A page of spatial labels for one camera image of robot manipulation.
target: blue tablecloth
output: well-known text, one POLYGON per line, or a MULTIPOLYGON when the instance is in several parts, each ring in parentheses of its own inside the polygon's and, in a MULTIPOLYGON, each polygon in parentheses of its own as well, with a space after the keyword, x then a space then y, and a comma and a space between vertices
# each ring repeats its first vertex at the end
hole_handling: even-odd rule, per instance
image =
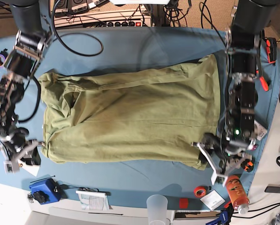
MULTIPOLYGON (((224 86, 225 56, 218 52, 224 48, 213 30, 194 28, 148 28, 148 27, 114 27, 87 29, 83 32, 97 36, 104 44, 104 51, 96 57, 81 57, 70 53, 58 41, 50 47, 42 62, 36 77, 49 70, 55 70, 63 75, 100 75, 108 72, 132 72, 147 68, 164 67, 180 62, 202 58, 210 53, 216 53, 219 64, 221 89, 224 86)), ((95 53, 99 51, 99 43, 87 36, 72 35, 63 38, 77 51, 95 53)), ((14 37, 0 39, 0 51, 12 49, 14 37)), ((271 78, 272 84, 268 92, 262 90, 256 81, 258 104, 257 119, 270 127, 278 93, 280 89, 280 51, 276 66, 269 65, 264 49, 262 49, 262 64, 264 72, 271 78)), ((36 86, 31 83, 24 99, 17 104, 15 112, 21 119, 28 117, 35 105, 36 86)), ((40 104, 33 120, 22 126, 30 131, 29 138, 43 139, 43 113, 45 105, 40 104)), ((266 137, 259 143, 259 148, 253 155, 257 162, 265 146, 266 137)), ((0 153, 0 183, 28 190, 31 181, 56 175, 55 179, 78 187, 99 188, 110 193, 109 203, 117 206, 146 207, 146 199, 153 194, 165 195, 168 209, 179 209, 179 198, 190 198, 188 209, 207 210, 208 208, 196 199, 193 194, 195 187, 211 185, 212 169, 199 171, 179 162, 154 160, 138 160, 118 163, 66 163, 58 165, 45 158, 42 154, 42 165, 38 177, 35 178, 25 170, 16 174, 5 174, 3 156, 0 153)), ((253 172, 242 170, 241 181, 245 190, 249 190, 256 166, 253 172)), ((227 191, 221 184, 212 187, 229 201, 227 191)), ((78 200, 75 190, 66 191, 69 199, 78 200)))

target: clear plastic cup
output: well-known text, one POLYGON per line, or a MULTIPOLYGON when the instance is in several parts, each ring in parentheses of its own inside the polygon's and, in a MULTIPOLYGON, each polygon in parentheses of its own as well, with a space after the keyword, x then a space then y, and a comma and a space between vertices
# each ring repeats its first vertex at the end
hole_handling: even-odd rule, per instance
POLYGON ((148 225, 166 225, 168 200, 162 195, 147 199, 148 225))

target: olive cloth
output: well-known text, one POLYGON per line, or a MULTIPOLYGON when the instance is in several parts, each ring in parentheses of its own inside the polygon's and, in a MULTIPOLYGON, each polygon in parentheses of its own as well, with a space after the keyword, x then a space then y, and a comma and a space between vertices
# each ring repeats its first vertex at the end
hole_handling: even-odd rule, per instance
POLYGON ((154 159, 197 169, 192 142, 216 132, 220 112, 217 62, 100 76, 43 74, 42 152, 56 163, 154 159))

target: orange bottle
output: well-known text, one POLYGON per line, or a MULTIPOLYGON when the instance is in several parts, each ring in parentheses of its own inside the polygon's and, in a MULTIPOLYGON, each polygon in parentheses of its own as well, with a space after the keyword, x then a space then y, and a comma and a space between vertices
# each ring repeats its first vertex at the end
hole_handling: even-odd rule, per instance
POLYGON ((248 212, 249 199, 239 177, 235 175, 230 176, 227 180, 226 188, 234 210, 237 210, 240 214, 248 212))

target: blue box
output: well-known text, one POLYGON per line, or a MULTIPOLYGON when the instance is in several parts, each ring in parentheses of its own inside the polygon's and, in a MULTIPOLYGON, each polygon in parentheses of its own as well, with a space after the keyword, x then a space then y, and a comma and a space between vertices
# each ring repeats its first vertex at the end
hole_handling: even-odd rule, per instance
POLYGON ((31 194, 34 196, 42 195, 42 198, 45 199, 45 202, 40 203, 41 205, 49 204, 49 203, 55 203, 58 202, 61 199, 61 193, 55 192, 54 189, 57 187, 57 184, 54 182, 52 178, 42 180, 39 182, 36 182, 29 186, 29 189, 31 190, 31 194))

